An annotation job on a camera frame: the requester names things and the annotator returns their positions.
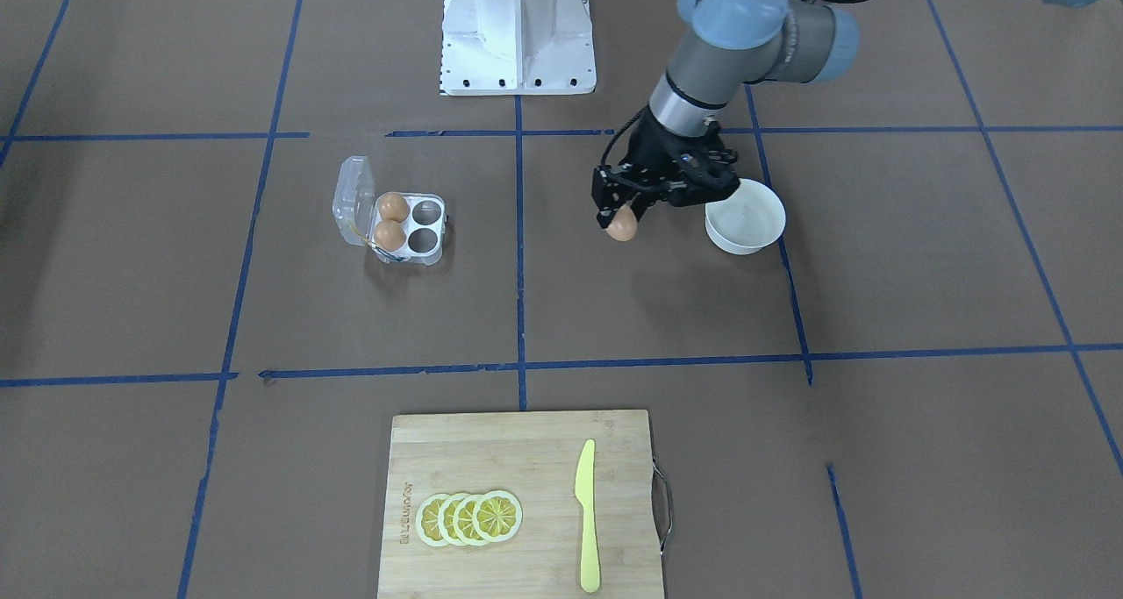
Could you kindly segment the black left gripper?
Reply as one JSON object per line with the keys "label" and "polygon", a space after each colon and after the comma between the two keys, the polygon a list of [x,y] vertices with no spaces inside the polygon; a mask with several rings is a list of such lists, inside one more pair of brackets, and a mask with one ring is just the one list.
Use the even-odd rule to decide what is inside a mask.
{"label": "black left gripper", "polygon": [[605,145],[592,171],[592,200],[602,230],[628,225],[628,207],[640,223],[654,205],[673,207],[712,203],[740,187],[734,173],[739,155],[719,138],[713,117],[703,120],[699,137],[663,128],[649,108],[634,114]]}

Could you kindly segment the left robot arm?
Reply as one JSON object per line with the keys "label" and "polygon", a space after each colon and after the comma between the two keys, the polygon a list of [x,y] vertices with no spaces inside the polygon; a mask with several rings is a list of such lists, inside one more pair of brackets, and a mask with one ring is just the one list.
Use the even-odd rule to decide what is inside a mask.
{"label": "left robot arm", "polygon": [[626,122],[626,155],[592,171],[601,230],[626,242],[661,201],[690,207],[733,196],[738,155],[719,136],[719,111],[747,84],[843,75],[860,45],[847,6],[862,1],[676,0],[685,34],[648,103]]}

